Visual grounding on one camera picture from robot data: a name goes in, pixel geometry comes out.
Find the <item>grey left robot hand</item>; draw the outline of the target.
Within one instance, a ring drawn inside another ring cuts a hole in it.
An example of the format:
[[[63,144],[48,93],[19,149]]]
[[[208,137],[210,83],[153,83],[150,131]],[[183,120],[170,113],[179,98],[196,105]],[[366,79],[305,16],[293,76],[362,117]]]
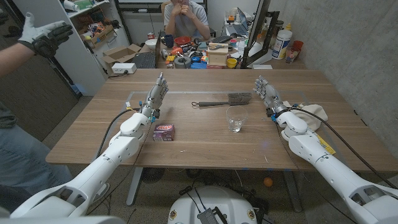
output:
[[[164,78],[163,73],[161,72],[156,79],[154,86],[146,95],[145,101],[141,106],[140,113],[152,119],[159,119],[160,116],[160,106],[162,105],[162,101],[164,96],[168,92],[167,81]]]

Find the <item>standing person's gloved hand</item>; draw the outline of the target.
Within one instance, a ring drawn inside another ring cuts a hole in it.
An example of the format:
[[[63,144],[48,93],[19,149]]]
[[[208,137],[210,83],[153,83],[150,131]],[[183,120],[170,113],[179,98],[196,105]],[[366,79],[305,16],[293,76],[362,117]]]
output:
[[[53,22],[41,27],[34,26],[35,17],[31,12],[25,15],[25,23],[18,43],[28,47],[35,54],[52,58],[60,44],[73,34],[72,26],[65,21]]]

